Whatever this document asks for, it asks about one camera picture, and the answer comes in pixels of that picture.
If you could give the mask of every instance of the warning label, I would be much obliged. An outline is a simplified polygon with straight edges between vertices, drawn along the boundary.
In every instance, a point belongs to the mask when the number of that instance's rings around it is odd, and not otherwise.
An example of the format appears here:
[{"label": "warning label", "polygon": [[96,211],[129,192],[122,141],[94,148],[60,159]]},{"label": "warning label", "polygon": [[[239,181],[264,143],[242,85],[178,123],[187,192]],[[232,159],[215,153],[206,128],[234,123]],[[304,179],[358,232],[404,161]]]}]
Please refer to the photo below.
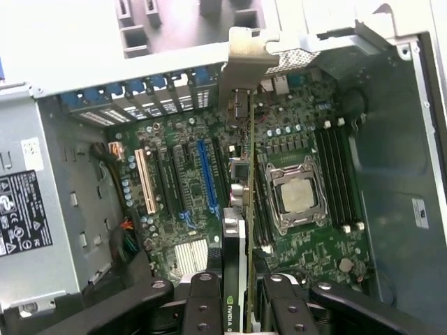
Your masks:
[{"label": "warning label", "polygon": [[0,256],[52,245],[35,171],[0,177]]}]

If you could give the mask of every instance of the green circuit board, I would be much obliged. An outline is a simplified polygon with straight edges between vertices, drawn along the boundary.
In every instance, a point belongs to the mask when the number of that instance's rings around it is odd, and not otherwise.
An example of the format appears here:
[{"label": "green circuit board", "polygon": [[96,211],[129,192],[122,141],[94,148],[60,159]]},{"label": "green circuit board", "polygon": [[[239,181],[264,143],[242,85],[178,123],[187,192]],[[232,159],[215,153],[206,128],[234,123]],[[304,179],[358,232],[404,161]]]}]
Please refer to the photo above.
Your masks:
[{"label": "green circuit board", "polygon": [[[314,80],[311,73],[301,73],[289,78],[289,87],[288,94],[261,88],[255,96],[255,245],[264,251],[271,270],[300,267],[320,279],[350,282],[352,272],[359,277],[365,272],[369,251],[365,231],[355,228],[362,209],[349,158],[349,127],[337,126],[343,115],[334,98],[337,85],[330,76]],[[330,129],[323,127],[327,120]],[[110,141],[122,144],[125,159],[119,173],[127,205],[138,210],[145,248],[160,275],[178,282],[184,272],[203,267],[204,245],[219,243],[221,209],[228,206],[230,193],[228,164],[243,136],[215,108],[108,129]],[[145,153],[157,208],[152,214],[147,213],[136,150]],[[328,215],[318,225],[281,234],[272,223],[265,168],[299,165],[306,157],[318,167]],[[340,230],[345,221],[353,227],[350,233]],[[182,248],[187,244],[192,251]],[[353,262],[351,275],[339,270],[342,258]]]}]

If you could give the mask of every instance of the wire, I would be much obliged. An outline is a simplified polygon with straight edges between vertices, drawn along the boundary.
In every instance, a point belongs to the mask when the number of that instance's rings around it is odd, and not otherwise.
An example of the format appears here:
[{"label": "wire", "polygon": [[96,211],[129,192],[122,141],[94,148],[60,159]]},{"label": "wire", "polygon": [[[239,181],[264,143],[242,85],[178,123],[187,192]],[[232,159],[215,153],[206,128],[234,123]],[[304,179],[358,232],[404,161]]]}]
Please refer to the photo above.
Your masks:
[{"label": "wire", "polygon": [[309,279],[310,284],[315,283],[315,278],[307,270],[303,269],[302,267],[281,267],[281,268],[275,270],[275,272],[284,272],[284,273],[291,272],[291,271],[295,271],[295,272],[298,272],[298,273],[306,276],[307,279]]}]

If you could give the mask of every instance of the motherboard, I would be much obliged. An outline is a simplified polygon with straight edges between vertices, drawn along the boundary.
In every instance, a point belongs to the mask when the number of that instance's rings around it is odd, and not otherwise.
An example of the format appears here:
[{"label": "motherboard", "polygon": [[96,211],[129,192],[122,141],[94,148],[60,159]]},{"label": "motherboard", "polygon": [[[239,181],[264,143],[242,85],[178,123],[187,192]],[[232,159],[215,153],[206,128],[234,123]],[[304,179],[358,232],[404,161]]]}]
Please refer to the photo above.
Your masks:
[{"label": "motherboard", "polygon": [[[369,251],[337,83],[312,70],[281,76],[261,82],[254,101],[258,254],[272,271],[361,282]],[[237,205],[232,174],[248,173],[230,168],[247,150],[247,129],[211,107],[107,132],[154,271],[179,283],[205,270],[208,247],[221,242],[222,209]]]}]

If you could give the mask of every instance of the expansion card bracket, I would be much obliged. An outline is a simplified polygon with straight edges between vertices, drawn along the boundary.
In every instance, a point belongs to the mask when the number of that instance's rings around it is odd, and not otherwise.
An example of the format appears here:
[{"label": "expansion card bracket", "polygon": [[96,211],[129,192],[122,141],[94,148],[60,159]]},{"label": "expansion card bracket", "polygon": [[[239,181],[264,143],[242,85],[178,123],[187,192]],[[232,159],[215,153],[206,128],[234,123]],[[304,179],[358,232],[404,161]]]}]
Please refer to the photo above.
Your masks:
[{"label": "expansion card bracket", "polygon": [[278,42],[279,36],[267,38],[264,31],[232,27],[228,63],[219,78],[219,110],[228,113],[234,126],[238,119],[249,118],[248,90],[255,89],[267,70],[279,65],[279,55],[267,52],[268,42]]}]

